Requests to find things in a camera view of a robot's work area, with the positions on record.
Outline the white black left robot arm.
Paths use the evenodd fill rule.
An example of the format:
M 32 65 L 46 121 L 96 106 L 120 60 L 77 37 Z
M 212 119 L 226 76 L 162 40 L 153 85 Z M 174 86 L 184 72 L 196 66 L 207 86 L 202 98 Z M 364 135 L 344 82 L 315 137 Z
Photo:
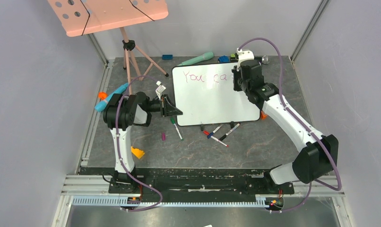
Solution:
M 113 137 L 115 171 L 119 174 L 131 173 L 135 169 L 130 139 L 132 126 L 148 127 L 154 112 L 159 112 L 162 117 L 183 114 L 167 94 L 150 99 L 144 92 L 137 92 L 128 97 L 114 94 L 103 110 L 103 121 Z

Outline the white whiteboard black frame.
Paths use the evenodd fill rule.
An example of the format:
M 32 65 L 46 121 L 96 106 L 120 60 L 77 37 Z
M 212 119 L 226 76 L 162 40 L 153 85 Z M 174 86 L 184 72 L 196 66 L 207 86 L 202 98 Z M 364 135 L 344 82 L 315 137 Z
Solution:
M 172 69 L 175 106 L 182 111 L 180 126 L 250 122 L 259 108 L 244 92 L 234 91 L 235 62 L 176 66 Z

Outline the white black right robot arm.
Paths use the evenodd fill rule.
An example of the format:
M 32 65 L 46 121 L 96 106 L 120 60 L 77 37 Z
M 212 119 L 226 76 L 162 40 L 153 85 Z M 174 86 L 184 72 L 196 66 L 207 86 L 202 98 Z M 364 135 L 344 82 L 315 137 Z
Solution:
M 294 161 L 279 165 L 265 174 L 263 187 L 277 192 L 282 184 L 300 181 L 308 184 L 334 171 L 338 158 L 338 139 L 314 129 L 280 94 L 266 83 L 258 60 L 245 60 L 232 69 L 234 91 L 242 91 L 248 100 L 272 118 L 291 139 L 299 154 Z

